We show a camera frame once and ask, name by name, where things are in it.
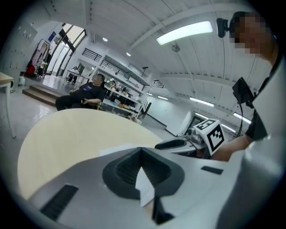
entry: shelf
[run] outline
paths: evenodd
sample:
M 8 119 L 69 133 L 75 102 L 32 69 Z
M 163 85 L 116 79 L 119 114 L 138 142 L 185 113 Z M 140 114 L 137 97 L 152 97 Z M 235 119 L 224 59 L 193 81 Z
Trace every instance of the shelf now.
M 106 105 L 109 105 L 109 106 L 113 106 L 113 107 L 115 107 L 115 108 L 117 108 L 117 109 L 120 109 L 120 110 L 129 112 L 129 113 L 131 113 L 131 114 L 136 114 L 136 113 L 133 112 L 133 111 L 130 111 L 130 110 L 127 110 L 127 109 L 124 109 L 124 108 L 121 108 L 121 107 L 119 107 L 119 106 L 114 105 L 110 100 L 108 100 L 108 99 L 106 99 L 106 98 L 103 100 L 103 103 L 106 104 Z
M 117 95 L 120 95 L 120 96 L 122 96 L 122 97 L 124 97 L 124 98 L 127 98 L 127 99 L 129 99 L 129 100 L 131 100 L 131 101 L 133 101 L 133 102 L 138 103 L 138 104 L 142 104 L 142 103 L 140 103 L 139 101 L 136 101 L 135 99 L 129 98 L 128 96 L 123 95 L 123 94 L 121 94 L 120 92 L 114 91 L 114 90 L 112 90 L 111 88 L 109 88 L 109 87 L 107 87 L 107 86 L 104 86 L 104 87 L 105 87 L 107 90 L 109 90 L 109 91 L 111 91 L 111 92 L 113 92 L 113 93 L 115 93 L 115 94 L 117 94 Z
M 132 71 L 129 67 L 124 66 L 123 64 L 119 63 L 115 59 L 111 58 L 110 56 L 106 55 L 105 60 L 116 67 L 120 68 L 123 72 L 125 72 L 127 75 L 129 75 L 131 78 L 135 79 L 139 83 L 141 83 L 144 86 L 150 86 L 149 83 L 140 75 Z
M 99 71 L 102 71 L 103 73 L 109 75 L 109 76 L 112 77 L 112 78 L 117 79 L 119 82 L 125 84 L 126 86 L 128 86 L 128 87 L 131 88 L 132 90 L 138 92 L 139 94 L 144 94 L 142 91 L 140 91 L 139 89 L 135 88 L 133 85 L 127 83 L 125 80 L 123 80 L 122 78 L 118 77 L 117 75 L 111 74 L 111 73 L 107 72 L 102 66 L 100 66 L 100 67 L 98 68 L 98 70 L 99 70 Z

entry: cable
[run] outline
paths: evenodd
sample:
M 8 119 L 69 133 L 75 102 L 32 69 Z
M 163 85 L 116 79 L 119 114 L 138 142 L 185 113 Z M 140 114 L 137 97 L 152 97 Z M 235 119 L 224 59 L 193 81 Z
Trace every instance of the cable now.
M 241 111 L 241 123 L 240 123 L 240 129 L 238 130 L 238 133 L 237 133 L 237 136 L 236 137 L 238 137 L 239 135 L 240 135 L 240 133 L 241 133 L 241 130 L 242 130 L 242 118 L 243 118 L 243 110 L 242 110 L 242 106 L 241 106 L 241 104 L 239 104 L 239 106 L 240 106 L 240 111 Z

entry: white cube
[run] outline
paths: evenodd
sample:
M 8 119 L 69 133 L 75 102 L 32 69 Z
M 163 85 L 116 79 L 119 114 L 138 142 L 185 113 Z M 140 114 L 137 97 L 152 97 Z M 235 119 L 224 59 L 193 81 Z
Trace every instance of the white cube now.
M 219 120 L 207 119 L 194 126 L 196 133 L 199 134 L 206 143 L 210 155 L 213 155 L 224 143 L 225 137 Z

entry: hand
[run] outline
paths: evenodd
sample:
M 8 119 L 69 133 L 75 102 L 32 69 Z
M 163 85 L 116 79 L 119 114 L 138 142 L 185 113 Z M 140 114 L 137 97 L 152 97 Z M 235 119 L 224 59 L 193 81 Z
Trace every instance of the hand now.
M 86 99 L 86 98 L 84 99 L 84 101 L 83 100 L 81 101 L 82 105 L 88 104 L 88 103 L 90 103 L 90 101 L 89 101 L 89 99 Z

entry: white ceiling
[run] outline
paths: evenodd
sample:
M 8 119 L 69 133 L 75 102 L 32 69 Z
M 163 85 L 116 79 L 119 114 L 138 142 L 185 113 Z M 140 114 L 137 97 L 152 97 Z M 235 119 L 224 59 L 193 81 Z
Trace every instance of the white ceiling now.
M 148 63 L 146 66 L 156 71 L 154 76 L 173 95 L 214 103 L 214 108 L 196 103 L 193 106 L 196 112 L 218 117 L 237 130 L 240 120 L 232 114 L 240 113 L 240 109 L 231 86 L 243 77 L 255 91 L 271 70 L 266 61 L 235 49 L 228 34 L 223 39 L 216 34 L 218 17 L 230 20 L 235 11 L 251 10 L 243 0 L 53 0 L 45 1 L 45 7 L 51 20 L 81 26 L 128 51 L 132 60 L 144 60 L 137 61 L 137 66 Z M 156 41 L 169 31 L 206 20 L 211 22 L 213 33 L 162 46 Z M 180 52 L 172 51 L 174 44 Z M 253 110 L 243 108 L 244 116 L 251 119 Z

